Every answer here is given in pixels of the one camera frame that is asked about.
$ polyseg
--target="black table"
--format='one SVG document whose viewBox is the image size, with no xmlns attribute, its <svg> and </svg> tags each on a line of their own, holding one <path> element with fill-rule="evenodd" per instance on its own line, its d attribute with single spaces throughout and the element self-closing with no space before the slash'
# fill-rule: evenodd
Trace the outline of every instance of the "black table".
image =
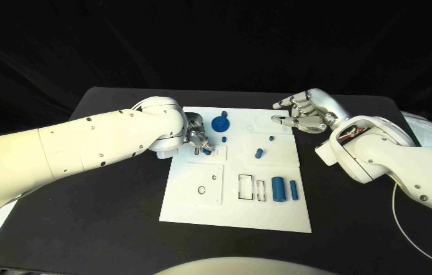
<svg viewBox="0 0 432 275">
<path fill-rule="evenodd" d="M 93 88 L 71 120 L 131 108 L 155 95 L 184 106 L 269 109 L 290 93 Z M 336 98 L 355 115 L 382 116 L 412 135 L 389 98 Z M 394 221 L 392 179 L 357 183 L 314 152 L 330 133 L 294 133 L 313 234 L 160 222 L 171 160 L 145 152 L 64 178 L 19 201 L 0 230 L 0 266 L 71 274 L 152 274 L 197 259 L 252 256 L 339 274 L 431 274 L 432 261 Z M 415 243 L 432 253 L 432 210 L 401 191 L 396 210 Z"/>
</svg>

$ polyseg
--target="white foam board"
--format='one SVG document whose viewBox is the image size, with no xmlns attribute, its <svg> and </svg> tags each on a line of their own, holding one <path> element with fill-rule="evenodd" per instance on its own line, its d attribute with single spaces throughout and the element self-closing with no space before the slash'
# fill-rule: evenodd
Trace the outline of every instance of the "white foam board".
<svg viewBox="0 0 432 275">
<path fill-rule="evenodd" d="M 160 221 L 311 233 L 295 137 L 290 127 L 272 122 L 277 111 L 207 107 L 184 110 L 201 114 L 216 151 L 207 156 L 196 155 L 191 145 L 180 148 L 171 163 Z M 229 113 L 230 129 L 219 133 L 212 129 L 212 121 L 223 110 Z M 278 115 L 290 116 L 285 110 Z M 255 158 L 258 148 L 265 151 L 261 159 Z M 253 200 L 239 199 L 239 175 L 252 175 Z M 287 202 L 274 201 L 275 176 L 285 179 Z M 265 181 L 266 201 L 258 200 L 258 180 Z M 291 196 L 291 180 L 298 184 L 298 201 Z"/>
</svg>

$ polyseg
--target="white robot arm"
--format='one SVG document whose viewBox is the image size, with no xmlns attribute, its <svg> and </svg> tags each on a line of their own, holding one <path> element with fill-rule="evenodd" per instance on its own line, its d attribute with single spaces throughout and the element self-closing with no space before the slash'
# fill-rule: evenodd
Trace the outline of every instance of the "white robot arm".
<svg viewBox="0 0 432 275">
<path fill-rule="evenodd" d="M 404 192 L 432 208 L 431 147 L 415 147 L 402 128 L 382 117 L 352 117 L 334 98 L 320 89 L 308 90 L 274 104 L 292 107 L 292 117 L 274 116 L 272 120 L 321 133 L 330 127 L 330 139 L 316 152 L 331 166 L 340 163 L 360 183 L 389 174 Z"/>
<path fill-rule="evenodd" d="M 173 157 L 186 142 L 213 151 L 203 118 L 187 114 L 174 99 L 151 97 L 132 110 L 0 136 L 0 207 L 60 178 L 147 149 L 160 158 Z"/>
</svg>

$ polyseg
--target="black backdrop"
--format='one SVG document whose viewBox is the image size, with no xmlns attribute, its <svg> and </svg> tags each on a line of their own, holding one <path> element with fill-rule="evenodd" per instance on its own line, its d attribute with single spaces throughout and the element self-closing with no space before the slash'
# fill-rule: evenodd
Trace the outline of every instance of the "black backdrop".
<svg viewBox="0 0 432 275">
<path fill-rule="evenodd" d="M 3 133 L 67 121 L 96 85 L 320 87 L 386 95 L 430 115 L 431 0 L 0 3 Z"/>
</svg>

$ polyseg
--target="robotic hand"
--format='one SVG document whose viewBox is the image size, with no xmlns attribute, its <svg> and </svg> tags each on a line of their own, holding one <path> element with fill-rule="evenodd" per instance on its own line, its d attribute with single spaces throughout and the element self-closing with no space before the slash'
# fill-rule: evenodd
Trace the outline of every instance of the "robotic hand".
<svg viewBox="0 0 432 275">
<path fill-rule="evenodd" d="M 292 117 L 272 120 L 308 133 L 330 127 L 330 139 L 316 148 L 326 164 L 340 163 L 360 183 L 388 174 L 408 196 L 432 208 L 431 147 L 415 147 L 402 128 L 382 117 L 353 117 L 334 98 L 311 89 L 274 104 L 279 109 L 292 105 Z"/>
<path fill-rule="evenodd" d="M 0 136 L 0 207 L 63 177 L 108 166 L 147 149 L 173 157 L 190 143 L 213 151 L 203 117 L 168 97 L 134 109 Z"/>
</svg>

